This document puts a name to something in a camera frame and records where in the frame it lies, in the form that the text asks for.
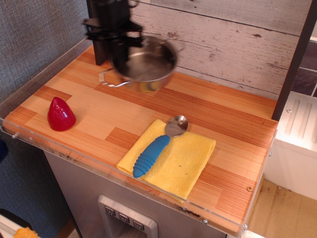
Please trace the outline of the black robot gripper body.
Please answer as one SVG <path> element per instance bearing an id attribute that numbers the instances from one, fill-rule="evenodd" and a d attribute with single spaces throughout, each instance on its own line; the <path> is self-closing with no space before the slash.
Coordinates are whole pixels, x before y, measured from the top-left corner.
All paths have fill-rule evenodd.
<path id="1" fill-rule="evenodd" d="M 127 47 L 142 47 L 143 27 L 131 21 L 130 10 L 138 6 L 128 0 L 91 0 L 90 18 L 83 24 L 90 40 L 105 41 Z"/>

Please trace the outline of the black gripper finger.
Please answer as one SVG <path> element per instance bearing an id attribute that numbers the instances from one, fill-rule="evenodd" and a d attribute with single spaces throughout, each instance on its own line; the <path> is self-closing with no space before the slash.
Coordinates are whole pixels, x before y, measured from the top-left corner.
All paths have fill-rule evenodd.
<path id="1" fill-rule="evenodd" d="M 129 60 L 129 43 L 123 40 L 113 40 L 110 44 L 111 62 L 115 69 L 121 70 L 125 68 Z"/>

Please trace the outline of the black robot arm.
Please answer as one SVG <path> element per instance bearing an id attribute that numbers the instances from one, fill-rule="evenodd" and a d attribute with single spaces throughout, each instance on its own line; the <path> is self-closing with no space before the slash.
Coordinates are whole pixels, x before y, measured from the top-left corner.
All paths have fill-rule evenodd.
<path id="1" fill-rule="evenodd" d="M 87 38 L 95 47 L 96 64 L 110 60 L 116 68 L 128 61 L 130 47 L 142 47 L 143 27 L 131 21 L 130 5 L 127 0 L 91 0 L 92 15 L 85 19 Z"/>

